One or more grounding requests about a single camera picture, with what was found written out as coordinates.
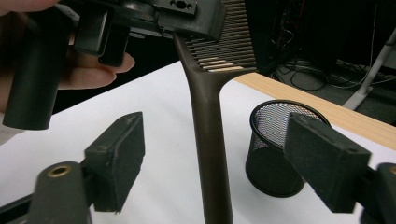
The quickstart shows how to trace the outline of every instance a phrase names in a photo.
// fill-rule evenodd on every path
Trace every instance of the wooden strip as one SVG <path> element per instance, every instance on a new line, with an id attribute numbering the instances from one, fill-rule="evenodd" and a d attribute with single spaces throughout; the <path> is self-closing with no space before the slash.
<path id="1" fill-rule="evenodd" d="M 257 73 L 237 77 L 236 81 L 275 99 L 286 99 L 312 106 L 335 126 L 396 150 L 396 128 L 363 114 L 333 104 L 304 91 Z"/>

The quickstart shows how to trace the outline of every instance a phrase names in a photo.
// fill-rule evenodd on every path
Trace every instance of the comb teeth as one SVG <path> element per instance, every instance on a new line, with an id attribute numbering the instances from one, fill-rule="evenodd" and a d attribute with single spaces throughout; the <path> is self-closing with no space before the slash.
<path id="1" fill-rule="evenodd" d="M 254 68 L 256 62 L 251 47 L 244 0 L 223 0 L 227 13 L 221 38 L 210 41 L 188 39 L 186 44 L 196 63 L 206 71 Z"/>

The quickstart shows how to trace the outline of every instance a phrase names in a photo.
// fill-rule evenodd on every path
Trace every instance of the human hand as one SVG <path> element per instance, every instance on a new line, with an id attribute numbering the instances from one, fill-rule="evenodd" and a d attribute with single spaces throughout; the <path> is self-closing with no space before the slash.
<path id="1" fill-rule="evenodd" d="M 27 16 L 23 12 L 40 11 L 52 7 L 58 0 L 0 0 L 0 113 L 6 111 L 16 54 L 21 44 Z M 67 52 L 64 74 L 59 89 L 93 89 L 114 81 L 117 73 L 129 71 L 134 58 L 125 53 L 120 67 L 102 65 L 97 57 L 80 54 L 72 48 Z"/>

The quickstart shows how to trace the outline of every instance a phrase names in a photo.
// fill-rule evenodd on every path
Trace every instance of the pen holder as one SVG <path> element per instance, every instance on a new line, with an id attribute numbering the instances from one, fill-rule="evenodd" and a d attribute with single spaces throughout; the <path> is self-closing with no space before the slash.
<path id="1" fill-rule="evenodd" d="M 253 109 L 247 178 L 261 192 L 279 198 L 293 196 L 304 186 L 304 180 L 283 153 L 290 113 L 314 117 L 330 126 L 317 110 L 293 101 L 274 100 Z"/>

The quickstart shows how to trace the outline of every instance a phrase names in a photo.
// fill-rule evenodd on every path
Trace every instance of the white sleeve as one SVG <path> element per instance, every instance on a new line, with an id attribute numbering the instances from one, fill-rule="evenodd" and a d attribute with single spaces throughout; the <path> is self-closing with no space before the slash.
<path id="1" fill-rule="evenodd" d="M 0 113 L 0 146 L 6 143 L 9 139 L 13 136 L 17 135 L 18 133 L 23 133 L 23 130 L 9 128 L 3 125 L 3 117 L 4 114 Z"/>

